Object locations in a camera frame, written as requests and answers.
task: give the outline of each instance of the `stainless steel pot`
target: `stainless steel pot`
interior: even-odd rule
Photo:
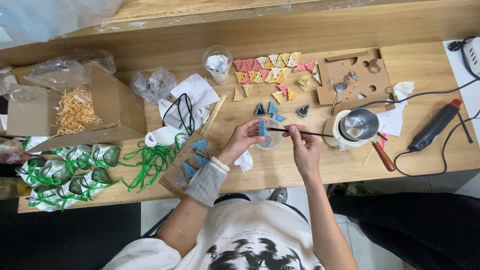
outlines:
[[[340,121],[342,134],[353,141],[372,138],[379,128],[378,117],[369,109],[356,108]]]

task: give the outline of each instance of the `plastic cup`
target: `plastic cup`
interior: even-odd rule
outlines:
[[[227,62],[228,67],[224,70],[211,70],[210,68],[208,68],[206,65],[207,59],[208,57],[214,56],[214,55],[224,55],[228,60]],[[228,71],[230,70],[230,67],[232,66],[232,63],[233,63],[232,53],[228,48],[221,45],[211,46],[205,51],[203,61],[204,61],[204,68],[210,72],[213,79],[218,85],[224,86],[228,83],[228,80],[229,80]]]
[[[267,128],[268,127],[284,128],[284,126],[279,121],[272,118],[267,118],[267,120],[265,120],[265,126]],[[265,149],[265,150],[272,150],[277,148],[283,141],[282,134],[283,132],[281,131],[268,131],[267,139],[257,144],[258,148]]]

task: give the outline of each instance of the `wooden handle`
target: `wooden handle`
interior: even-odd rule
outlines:
[[[393,172],[395,171],[395,166],[393,165],[392,160],[387,156],[383,148],[380,146],[380,144],[377,141],[372,141],[373,148],[377,150],[378,156],[380,156],[380,159],[385,165],[385,168],[387,168],[387,171]]]

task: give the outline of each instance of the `white t-shirt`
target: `white t-shirt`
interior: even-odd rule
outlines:
[[[182,259],[156,238],[131,242],[104,270],[323,270],[312,230],[294,210],[274,201],[229,199],[216,204]]]

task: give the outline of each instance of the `printed graphic on shirt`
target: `printed graphic on shirt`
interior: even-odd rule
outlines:
[[[320,262],[306,266],[293,247],[273,233],[264,230],[256,232],[243,232],[235,236],[245,234],[268,234],[274,238],[258,237],[254,239],[238,239],[230,242],[228,246],[219,250],[217,245],[211,246],[206,255],[210,257],[209,270],[324,270]]]

